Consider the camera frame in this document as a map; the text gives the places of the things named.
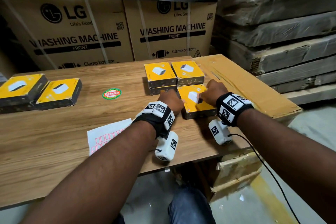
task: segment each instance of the wristband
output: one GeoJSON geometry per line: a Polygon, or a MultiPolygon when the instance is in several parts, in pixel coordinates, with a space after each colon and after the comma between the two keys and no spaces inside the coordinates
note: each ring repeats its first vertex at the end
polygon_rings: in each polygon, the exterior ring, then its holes
{"type": "Polygon", "coordinates": [[[217,116],[225,125],[236,127],[239,115],[253,108],[252,102],[240,95],[228,92],[220,96],[216,101],[217,116]]]}
{"type": "Polygon", "coordinates": [[[167,139],[175,116],[167,104],[156,101],[148,103],[147,107],[136,115],[132,123],[139,120],[147,121],[154,127],[156,138],[162,137],[167,139]]]}

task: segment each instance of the hand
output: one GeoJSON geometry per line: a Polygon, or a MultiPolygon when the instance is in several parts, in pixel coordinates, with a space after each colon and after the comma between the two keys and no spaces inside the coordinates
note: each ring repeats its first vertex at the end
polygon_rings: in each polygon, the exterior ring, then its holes
{"type": "Polygon", "coordinates": [[[183,101],[179,99],[173,89],[161,93],[158,101],[162,101],[163,103],[167,104],[170,110],[174,112],[175,116],[178,115],[184,107],[183,101]]]}
{"type": "Polygon", "coordinates": [[[226,93],[228,93],[228,89],[221,82],[216,82],[215,80],[210,80],[207,84],[208,90],[199,94],[199,98],[203,99],[209,105],[216,107],[217,99],[226,93]]]}

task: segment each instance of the stack of boxes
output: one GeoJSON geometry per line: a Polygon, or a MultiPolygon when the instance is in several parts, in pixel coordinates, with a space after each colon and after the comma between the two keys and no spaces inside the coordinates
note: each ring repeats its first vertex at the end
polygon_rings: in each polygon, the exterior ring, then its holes
{"type": "Polygon", "coordinates": [[[199,98],[199,94],[206,91],[205,76],[195,61],[172,62],[171,66],[168,62],[146,64],[145,70],[151,95],[170,89],[177,91],[184,100],[185,119],[216,115],[216,108],[199,98]]]}
{"type": "Polygon", "coordinates": [[[0,14],[47,70],[208,55],[217,0],[201,1],[1,0],[0,14]]]}
{"type": "Polygon", "coordinates": [[[48,81],[44,74],[14,76],[0,87],[0,113],[72,106],[81,88],[79,78],[48,81]]]}

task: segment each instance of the blue jeans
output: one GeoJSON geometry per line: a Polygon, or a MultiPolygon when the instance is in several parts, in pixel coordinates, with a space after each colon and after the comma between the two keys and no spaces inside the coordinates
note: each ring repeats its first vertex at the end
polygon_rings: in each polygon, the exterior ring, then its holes
{"type": "MultiPolygon", "coordinates": [[[[179,189],[168,207],[171,224],[216,224],[207,199],[195,188],[179,189]]],[[[113,224],[125,224],[121,214],[113,224]]]]}

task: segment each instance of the qr code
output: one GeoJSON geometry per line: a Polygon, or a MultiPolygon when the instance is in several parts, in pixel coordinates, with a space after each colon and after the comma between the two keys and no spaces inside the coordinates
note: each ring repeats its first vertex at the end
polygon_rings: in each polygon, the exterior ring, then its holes
{"type": "Polygon", "coordinates": [[[116,22],[116,25],[117,25],[117,30],[123,30],[123,29],[125,29],[123,22],[116,22]]]}
{"type": "Polygon", "coordinates": [[[209,20],[212,20],[212,19],[213,19],[213,13],[211,13],[211,14],[208,14],[207,21],[209,21],[209,20]]]}

